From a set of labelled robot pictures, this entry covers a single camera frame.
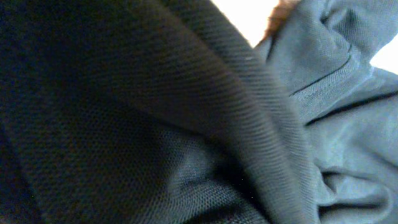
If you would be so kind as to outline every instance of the textured fabric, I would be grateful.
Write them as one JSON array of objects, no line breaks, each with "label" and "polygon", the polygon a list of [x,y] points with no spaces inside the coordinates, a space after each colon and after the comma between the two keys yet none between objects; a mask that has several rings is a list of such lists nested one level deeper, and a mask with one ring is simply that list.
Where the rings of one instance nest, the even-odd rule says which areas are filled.
[{"label": "textured fabric", "polygon": [[0,5],[2,222],[398,222],[397,1]]}]

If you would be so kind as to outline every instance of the skin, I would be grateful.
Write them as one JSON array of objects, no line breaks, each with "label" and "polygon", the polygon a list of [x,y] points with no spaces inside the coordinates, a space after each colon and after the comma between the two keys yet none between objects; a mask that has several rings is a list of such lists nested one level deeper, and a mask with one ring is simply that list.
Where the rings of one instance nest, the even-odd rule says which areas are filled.
[{"label": "skin", "polygon": [[250,46],[274,34],[300,0],[212,0]]}]

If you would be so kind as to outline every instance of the blue-gray fabric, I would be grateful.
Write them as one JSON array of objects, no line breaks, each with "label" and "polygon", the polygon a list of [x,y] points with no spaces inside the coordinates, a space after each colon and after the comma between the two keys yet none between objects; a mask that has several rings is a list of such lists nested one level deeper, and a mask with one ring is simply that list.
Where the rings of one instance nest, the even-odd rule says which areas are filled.
[{"label": "blue-gray fabric", "polygon": [[397,0],[0,2],[0,222],[398,223]]}]

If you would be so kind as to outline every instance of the garment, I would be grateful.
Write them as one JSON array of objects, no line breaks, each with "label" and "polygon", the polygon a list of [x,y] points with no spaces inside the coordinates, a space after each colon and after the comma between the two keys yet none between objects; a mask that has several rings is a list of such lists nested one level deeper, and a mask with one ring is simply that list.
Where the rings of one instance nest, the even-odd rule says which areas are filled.
[{"label": "garment", "polygon": [[397,1],[0,5],[2,222],[398,222]]}]

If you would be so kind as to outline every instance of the black fabric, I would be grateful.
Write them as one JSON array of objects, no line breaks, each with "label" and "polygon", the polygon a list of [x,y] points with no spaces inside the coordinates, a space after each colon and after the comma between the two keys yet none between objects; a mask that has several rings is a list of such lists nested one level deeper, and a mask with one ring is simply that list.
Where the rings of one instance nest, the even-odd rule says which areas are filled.
[{"label": "black fabric", "polygon": [[0,5],[4,222],[398,222],[397,1],[304,0],[254,50],[209,1]]}]

